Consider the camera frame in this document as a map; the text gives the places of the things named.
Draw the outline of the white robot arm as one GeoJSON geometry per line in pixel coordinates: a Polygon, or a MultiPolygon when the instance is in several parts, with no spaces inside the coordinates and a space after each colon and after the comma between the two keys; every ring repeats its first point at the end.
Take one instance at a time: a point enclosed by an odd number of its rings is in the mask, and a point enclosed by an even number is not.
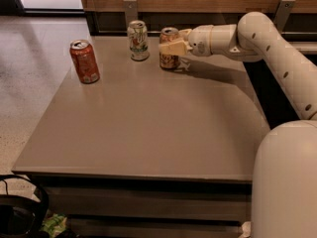
{"type": "Polygon", "coordinates": [[[255,160],[251,238],[317,238],[316,65],[261,12],[236,25],[181,30],[158,48],[164,55],[222,55],[246,65],[272,126],[255,160]]]}

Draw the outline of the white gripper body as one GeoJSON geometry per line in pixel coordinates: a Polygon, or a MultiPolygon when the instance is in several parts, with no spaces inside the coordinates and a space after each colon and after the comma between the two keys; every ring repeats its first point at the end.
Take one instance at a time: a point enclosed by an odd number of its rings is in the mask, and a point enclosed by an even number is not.
{"type": "Polygon", "coordinates": [[[211,53],[211,33],[212,25],[203,25],[194,28],[189,36],[188,43],[192,47],[190,51],[197,57],[210,57],[211,53]]]}

